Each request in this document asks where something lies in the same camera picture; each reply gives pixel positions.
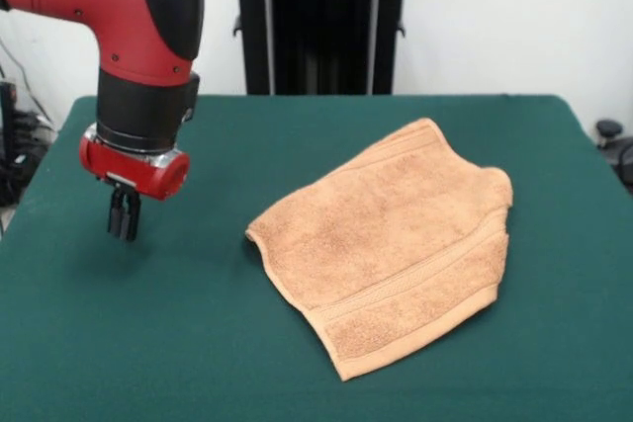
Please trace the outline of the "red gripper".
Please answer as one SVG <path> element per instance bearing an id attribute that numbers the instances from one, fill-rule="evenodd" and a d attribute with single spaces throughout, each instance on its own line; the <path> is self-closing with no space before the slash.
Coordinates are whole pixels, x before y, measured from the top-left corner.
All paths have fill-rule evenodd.
<path id="1" fill-rule="evenodd" d="M 160 155 L 138 155 L 117 150 L 97 135 L 93 123 L 79 145 L 83 167 L 100 180 L 126 185 L 137 193 L 115 188 L 110 199 L 108 232 L 132 242 L 136 240 L 141 195 L 164 201 L 182 188 L 190 170 L 190 157 L 178 149 Z"/>

